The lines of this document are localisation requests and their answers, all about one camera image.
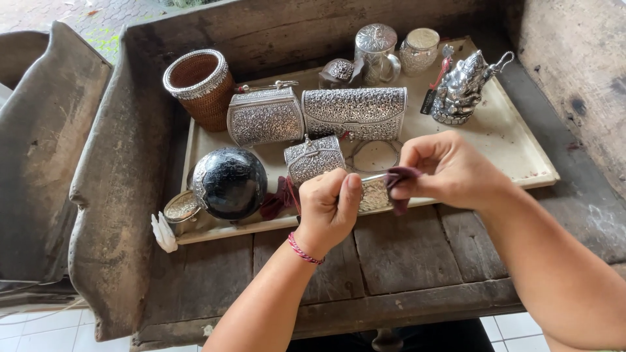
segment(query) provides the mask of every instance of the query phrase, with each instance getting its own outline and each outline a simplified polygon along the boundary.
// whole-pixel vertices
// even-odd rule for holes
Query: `hand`
[[[304,182],[299,193],[302,220],[294,233],[295,241],[306,254],[319,260],[354,227],[361,202],[361,178],[337,168]]]
[[[400,166],[417,167],[426,175],[398,184],[391,191],[394,199],[429,197],[457,208],[482,210],[502,191],[514,187],[505,174],[453,131],[406,142]]]

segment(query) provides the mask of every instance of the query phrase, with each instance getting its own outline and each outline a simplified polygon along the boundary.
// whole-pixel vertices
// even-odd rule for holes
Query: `white tray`
[[[454,46],[454,62],[467,58],[477,51],[476,46],[469,37],[447,41]],[[517,109],[506,95],[497,78],[492,78],[483,88],[482,103],[476,107],[476,112],[469,122],[460,127],[449,127],[433,120],[429,115],[422,115],[419,111],[424,101],[424,96],[429,83],[434,83],[441,71],[439,57],[430,69],[417,78],[408,78],[404,75],[390,85],[407,87],[408,102],[404,116],[403,130],[400,141],[405,142],[421,135],[430,135],[445,130],[456,130],[483,153],[500,170],[511,177],[512,181],[519,186],[530,189],[553,185],[559,176],[554,166],[549,161],[545,152],[539,146],[537,140],[529,131],[526,123],[522,120]],[[302,90],[317,89],[317,73],[321,68],[314,68],[286,75],[275,76],[263,80],[247,82],[250,86],[269,85],[276,80],[299,80],[300,85],[294,90],[298,97],[302,96]],[[357,142],[341,143],[344,156],[351,154]],[[268,192],[275,192],[278,176],[286,176],[287,168],[283,157],[284,148],[293,143],[273,143],[248,148],[263,163],[267,171]],[[189,139],[185,155],[185,174],[181,191],[187,189],[187,172],[207,153],[223,148],[236,147],[230,139],[228,132],[207,133],[191,120]],[[363,170],[382,170],[393,165],[395,154],[383,142],[370,143],[364,147],[355,158],[356,166]],[[362,174],[369,177],[375,173]],[[437,200],[427,198],[413,198],[409,207],[437,203]],[[215,219],[204,211],[198,213],[196,222],[185,221],[176,226],[175,234],[178,244],[219,239],[223,237],[249,234],[267,230],[281,229],[284,227],[297,226],[297,211],[294,208],[287,209],[278,218],[271,221],[263,221],[259,213],[240,221],[237,226],[226,220]]]

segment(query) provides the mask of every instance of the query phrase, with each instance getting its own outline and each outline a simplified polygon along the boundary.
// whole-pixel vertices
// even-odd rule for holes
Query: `red and white bracelet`
[[[287,240],[289,241],[291,248],[293,248],[294,251],[305,261],[309,263],[317,264],[317,265],[324,263],[324,259],[326,259],[326,257],[323,257],[321,261],[318,261],[317,259],[313,259],[309,257],[304,251],[302,251],[302,249],[300,249],[300,247],[298,247],[298,245],[295,243],[293,232],[289,234],[289,237],[287,238]]]

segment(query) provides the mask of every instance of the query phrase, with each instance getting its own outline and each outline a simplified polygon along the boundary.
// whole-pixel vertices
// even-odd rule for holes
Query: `silver mug handle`
[[[385,83],[390,83],[390,82],[397,80],[398,77],[400,77],[400,69],[402,68],[402,66],[400,65],[400,59],[398,59],[396,55],[387,54],[386,57],[387,57],[387,60],[389,60],[389,63],[391,64],[391,70],[392,70],[391,77],[387,78],[387,77],[382,77],[381,75],[381,81]]]

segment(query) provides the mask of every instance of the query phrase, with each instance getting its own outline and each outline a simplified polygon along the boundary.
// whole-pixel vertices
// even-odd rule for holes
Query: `rattan basket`
[[[206,131],[227,129],[235,81],[219,51],[205,49],[182,56],[165,71],[163,85]]]

